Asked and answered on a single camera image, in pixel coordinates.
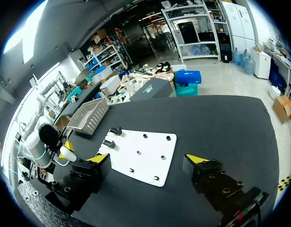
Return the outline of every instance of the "gray wire basket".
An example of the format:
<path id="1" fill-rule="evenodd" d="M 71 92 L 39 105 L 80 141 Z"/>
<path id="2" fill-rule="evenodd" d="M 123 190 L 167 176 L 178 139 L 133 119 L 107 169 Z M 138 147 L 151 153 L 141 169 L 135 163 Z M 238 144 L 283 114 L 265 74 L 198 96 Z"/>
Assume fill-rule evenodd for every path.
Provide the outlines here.
<path id="1" fill-rule="evenodd" d="M 104 98 L 84 103 L 72 116 L 67 127 L 84 134 L 93 135 L 108 109 L 109 106 Z"/>

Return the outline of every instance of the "screw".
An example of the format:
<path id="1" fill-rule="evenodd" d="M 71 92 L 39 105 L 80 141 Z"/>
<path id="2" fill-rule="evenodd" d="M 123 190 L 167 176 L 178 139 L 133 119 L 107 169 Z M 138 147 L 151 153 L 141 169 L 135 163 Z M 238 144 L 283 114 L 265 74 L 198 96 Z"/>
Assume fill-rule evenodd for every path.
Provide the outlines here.
<path id="1" fill-rule="evenodd" d="M 223 188 L 222 192 L 223 192 L 224 194 L 227 194 L 227 193 L 230 192 L 230 189 L 229 189 L 229 188 Z"/>
<path id="2" fill-rule="evenodd" d="M 27 195 L 25 195 L 24 199 L 26 200 L 26 202 L 29 202 L 30 201 L 30 198 Z"/>
<path id="3" fill-rule="evenodd" d="M 33 192 L 32 192 L 32 195 L 34 195 L 34 196 L 38 196 L 38 191 L 37 191 L 37 190 L 33 191 Z"/>
<path id="4" fill-rule="evenodd" d="M 69 188 L 69 187 L 65 187 L 65 188 L 64 188 L 64 191 L 65 191 L 65 192 L 69 192 L 69 191 L 71 191 L 71 188 Z"/>

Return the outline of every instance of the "black clamp block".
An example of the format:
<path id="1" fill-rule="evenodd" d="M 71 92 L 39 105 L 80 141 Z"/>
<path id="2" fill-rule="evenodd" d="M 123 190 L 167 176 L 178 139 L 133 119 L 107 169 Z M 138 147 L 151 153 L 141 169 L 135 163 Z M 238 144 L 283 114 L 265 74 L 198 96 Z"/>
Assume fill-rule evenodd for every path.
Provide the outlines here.
<path id="1" fill-rule="evenodd" d="M 119 127 L 119 129 L 110 128 L 110 132 L 114 133 L 115 135 L 119 135 L 119 136 L 122 134 L 121 127 Z"/>
<path id="2" fill-rule="evenodd" d="M 115 147 L 115 143 L 114 141 L 108 141 L 108 140 L 104 140 L 103 144 L 110 147 L 110 148 L 114 148 Z"/>

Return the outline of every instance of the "black table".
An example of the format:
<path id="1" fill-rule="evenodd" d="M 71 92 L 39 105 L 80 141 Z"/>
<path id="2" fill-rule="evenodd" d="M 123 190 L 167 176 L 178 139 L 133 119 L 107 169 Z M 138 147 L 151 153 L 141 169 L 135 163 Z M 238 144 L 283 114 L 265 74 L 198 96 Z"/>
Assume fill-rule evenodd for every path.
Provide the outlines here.
<path id="1" fill-rule="evenodd" d="M 73 115 L 83 103 L 91 101 L 92 98 L 99 92 L 101 82 L 83 90 L 83 93 L 78 96 L 78 100 L 74 103 L 69 103 L 60 113 L 63 116 Z"/>
<path id="2" fill-rule="evenodd" d="M 175 133 L 177 143 L 164 187 L 111 170 L 98 194 L 73 217 L 97 227 L 216 226 L 222 218 L 182 171 L 186 153 L 217 159 L 244 191 L 270 194 L 263 217 L 272 211 L 279 179 L 274 129 L 261 100 L 242 96 L 156 98 L 110 106 L 93 136 L 73 133 L 78 158 L 94 157 L 109 128 Z M 56 166 L 54 178 L 69 172 Z"/>

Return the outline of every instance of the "floor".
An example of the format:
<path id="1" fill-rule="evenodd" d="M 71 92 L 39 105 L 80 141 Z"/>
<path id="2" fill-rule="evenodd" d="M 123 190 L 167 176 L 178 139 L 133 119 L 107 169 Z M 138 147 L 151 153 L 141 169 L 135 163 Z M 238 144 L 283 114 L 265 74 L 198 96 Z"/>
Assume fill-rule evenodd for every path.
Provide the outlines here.
<path id="1" fill-rule="evenodd" d="M 182 64 L 178 58 L 168 59 L 168 54 L 160 54 L 148 59 L 150 67 L 157 62 L 168 61 L 171 65 Z M 188 60 L 184 62 L 188 70 L 199 70 L 202 83 L 198 86 L 198 95 L 235 95 L 260 98 L 266 106 L 274 127 L 279 152 L 279 181 L 291 174 L 291 120 L 281 124 L 273 110 L 273 99 L 269 96 L 270 83 L 244 73 L 240 66 L 223 63 L 217 59 Z M 277 194 L 276 202 L 281 200 L 285 190 Z"/>

